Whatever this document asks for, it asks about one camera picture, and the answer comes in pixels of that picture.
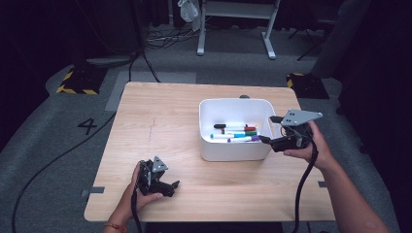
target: purple marker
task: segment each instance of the purple marker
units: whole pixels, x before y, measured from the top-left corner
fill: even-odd
[[[244,138],[229,138],[227,139],[228,143],[242,143],[242,142],[255,142],[259,141],[260,137],[255,135],[255,136],[248,136]]]

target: hand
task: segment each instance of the hand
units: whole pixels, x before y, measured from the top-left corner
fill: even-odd
[[[137,175],[139,172],[140,163],[138,163],[134,168],[130,184],[127,186],[121,200],[118,203],[118,206],[110,216],[108,220],[109,222],[119,225],[126,225],[127,222],[133,218],[133,214],[131,213],[131,195],[133,194],[134,185],[136,184]],[[161,193],[151,193],[144,196],[140,190],[137,190],[137,212],[141,212],[146,205],[159,200],[162,197],[163,194]]]
[[[316,144],[318,149],[318,159],[316,160],[315,167],[319,168],[321,171],[330,168],[334,164],[336,164],[336,160],[334,159],[333,155],[330,152],[329,146],[324,138],[324,135],[319,130],[318,126],[315,124],[314,121],[308,122],[309,126],[312,129],[313,133],[313,141]],[[285,150],[284,155],[292,156],[296,158],[303,158],[306,161],[310,161],[312,157],[312,144],[310,143],[308,147],[305,149],[300,150]]]

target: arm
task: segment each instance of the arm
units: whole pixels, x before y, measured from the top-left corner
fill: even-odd
[[[136,184],[137,175],[140,172],[140,164],[137,164],[134,169],[133,176],[131,178],[130,184],[125,189],[123,196],[121,197],[118,205],[116,206],[113,213],[110,215],[108,223],[126,226],[127,222],[133,218],[131,213],[131,195],[133,194],[133,188]],[[140,190],[137,192],[137,212],[139,213],[146,205],[162,198],[161,193],[153,193],[147,196],[144,196]],[[117,230],[113,227],[106,226],[103,229],[103,233],[120,233],[120,230]]]
[[[367,204],[343,168],[332,156],[318,126],[309,122],[319,155],[315,166],[324,175],[340,232],[389,232],[387,226]],[[303,150],[285,150],[284,155],[309,161],[312,145]]]

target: blue marker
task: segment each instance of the blue marker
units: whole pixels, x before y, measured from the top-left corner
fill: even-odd
[[[244,138],[245,134],[211,134],[211,139],[230,139],[230,138]]]

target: wooden table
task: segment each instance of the wooden table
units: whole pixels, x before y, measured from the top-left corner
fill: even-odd
[[[161,180],[181,181],[165,197],[139,214],[142,221],[291,221],[294,197],[307,167],[304,160],[273,150],[264,160],[208,162],[202,159],[199,103],[209,98],[266,99],[277,116],[299,109],[285,87],[128,83],[85,211],[90,221],[107,220],[129,184],[136,163],[158,155],[169,170]],[[301,220],[334,220],[324,180],[314,168],[300,200]]]

